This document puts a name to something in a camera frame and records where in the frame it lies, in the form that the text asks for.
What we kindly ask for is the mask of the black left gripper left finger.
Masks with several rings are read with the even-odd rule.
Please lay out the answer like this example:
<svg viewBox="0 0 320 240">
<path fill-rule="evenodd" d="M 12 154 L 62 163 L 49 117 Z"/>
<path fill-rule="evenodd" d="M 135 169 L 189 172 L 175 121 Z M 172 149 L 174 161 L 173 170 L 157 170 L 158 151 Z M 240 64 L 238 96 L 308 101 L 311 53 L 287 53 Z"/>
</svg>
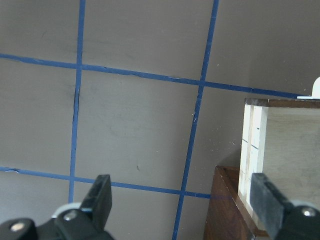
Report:
<svg viewBox="0 0 320 240">
<path fill-rule="evenodd" d="M 112 208 L 111 177 L 109 174 L 98 175 L 84 197 L 80 210 L 100 231 L 104 230 Z"/>
</svg>

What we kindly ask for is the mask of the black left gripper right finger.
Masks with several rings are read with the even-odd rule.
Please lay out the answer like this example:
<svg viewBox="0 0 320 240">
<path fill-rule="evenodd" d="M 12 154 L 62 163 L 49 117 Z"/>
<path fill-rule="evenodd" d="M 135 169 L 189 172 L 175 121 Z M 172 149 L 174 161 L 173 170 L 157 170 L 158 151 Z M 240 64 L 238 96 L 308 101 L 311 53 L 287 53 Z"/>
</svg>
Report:
<svg viewBox="0 0 320 240">
<path fill-rule="evenodd" d="M 264 173 L 251 176 L 250 205 L 271 238 L 278 235 L 285 218 L 294 209 L 292 202 Z"/>
</svg>

